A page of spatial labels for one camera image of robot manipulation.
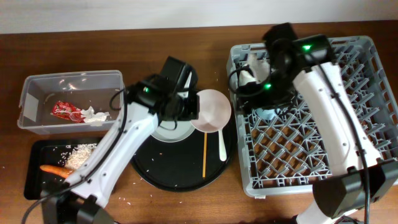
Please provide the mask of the grey round plate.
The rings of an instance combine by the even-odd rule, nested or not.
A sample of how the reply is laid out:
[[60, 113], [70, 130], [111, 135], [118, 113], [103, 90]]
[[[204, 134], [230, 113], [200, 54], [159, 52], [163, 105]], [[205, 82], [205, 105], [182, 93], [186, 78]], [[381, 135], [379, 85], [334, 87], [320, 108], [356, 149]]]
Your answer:
[[195, 128], [189, 121], [178, 121], [177, 127], [173, 121], [163, 121], [160, 126], [152, 133], [152, 137], [158, 141], [173, 143], [179, 142], [189, 137]]

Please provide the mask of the light blue cup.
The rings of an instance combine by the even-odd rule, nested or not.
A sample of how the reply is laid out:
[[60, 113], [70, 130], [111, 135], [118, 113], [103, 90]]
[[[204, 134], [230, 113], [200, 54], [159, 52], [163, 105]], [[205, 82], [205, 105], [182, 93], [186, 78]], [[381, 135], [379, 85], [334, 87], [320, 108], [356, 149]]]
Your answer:
[[256, 109], [256, 114], [263, 120], [272, 120], [280, 113], [280, 109], [264, 110], [262, 108]]

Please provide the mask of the white tissue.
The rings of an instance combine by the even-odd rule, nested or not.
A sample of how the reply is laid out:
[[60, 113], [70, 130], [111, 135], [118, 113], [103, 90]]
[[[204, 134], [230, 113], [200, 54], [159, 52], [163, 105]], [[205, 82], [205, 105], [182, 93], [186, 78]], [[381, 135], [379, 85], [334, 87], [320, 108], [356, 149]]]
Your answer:
[[81, 117], [85, 123], [103, 122], [110, 115], [109, 112], [95, 112], [90, 106], [87, 110], [81, 110]]

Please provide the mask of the wooden chopstick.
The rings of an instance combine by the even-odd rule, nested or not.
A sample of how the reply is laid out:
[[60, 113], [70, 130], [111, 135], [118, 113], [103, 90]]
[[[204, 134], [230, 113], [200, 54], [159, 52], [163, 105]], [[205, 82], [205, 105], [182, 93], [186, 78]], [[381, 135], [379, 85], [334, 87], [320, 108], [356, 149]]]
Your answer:
[[207, 157], [207, 140], [208, 134], [204, 133], [204, 145], [203, 145], [203, 167], [202, 167], [202, 177], [206, 177], [206, 157]]

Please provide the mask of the white plastic fork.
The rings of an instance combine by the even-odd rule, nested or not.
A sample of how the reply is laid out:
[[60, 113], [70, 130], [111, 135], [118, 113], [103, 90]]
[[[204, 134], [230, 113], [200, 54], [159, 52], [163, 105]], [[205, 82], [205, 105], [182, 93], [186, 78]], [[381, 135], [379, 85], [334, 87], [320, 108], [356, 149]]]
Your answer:
[[219, 157], [221, 161], [227, 160], [226, 146], [224, 143], [223, 130], [218, 130], [218, 143], [219, 143]]

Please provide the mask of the orange carrot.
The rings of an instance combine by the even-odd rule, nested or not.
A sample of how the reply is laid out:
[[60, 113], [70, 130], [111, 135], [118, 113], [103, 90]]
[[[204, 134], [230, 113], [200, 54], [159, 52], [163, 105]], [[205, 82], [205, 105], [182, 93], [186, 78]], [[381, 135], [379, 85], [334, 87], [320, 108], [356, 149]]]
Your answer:
[[69, 175], [71, 175], [74, 172], [74, 170], [71, 170], [71, 169], [67, 169], [64, 167], [51, 166], [51, 165], [41, 165], [40, 169], [44, 172], [58, 175], [64, 179], [66, 179]]

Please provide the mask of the cream white cup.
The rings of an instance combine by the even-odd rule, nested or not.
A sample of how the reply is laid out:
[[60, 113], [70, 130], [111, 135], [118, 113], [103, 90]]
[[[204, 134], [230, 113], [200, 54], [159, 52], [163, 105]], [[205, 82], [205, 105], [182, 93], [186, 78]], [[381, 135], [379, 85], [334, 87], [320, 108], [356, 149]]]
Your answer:
[[248, 83], [258, 84], [258, 78], [255, 71], [249, 65], [245, 65], [240, 69], [238, 86], [244, 86]]

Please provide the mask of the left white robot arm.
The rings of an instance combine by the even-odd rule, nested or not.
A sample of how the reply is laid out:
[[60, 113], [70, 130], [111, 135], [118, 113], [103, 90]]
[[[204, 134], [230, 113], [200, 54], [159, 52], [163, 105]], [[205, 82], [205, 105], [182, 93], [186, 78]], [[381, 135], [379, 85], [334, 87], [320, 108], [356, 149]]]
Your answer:
[[104, 209], [133, 155], [163, 121], [198, 118], [195, 72], [151, 75], [117, 92], [123, 99], [117, 121], [91, 156], [57, 190], [44, 190], [44, 223], [114, 223]]

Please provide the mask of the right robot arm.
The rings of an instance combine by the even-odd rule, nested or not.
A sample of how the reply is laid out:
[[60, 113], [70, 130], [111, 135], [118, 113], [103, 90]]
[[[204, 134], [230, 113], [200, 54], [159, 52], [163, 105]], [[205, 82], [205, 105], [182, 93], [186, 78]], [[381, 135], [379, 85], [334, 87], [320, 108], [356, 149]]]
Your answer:
[[232, 47], [227, 71], [248, 196], [312, 192], [292, 221], [334, 223], [397, 182], [397, 103], [371, 38], [267, 34]]

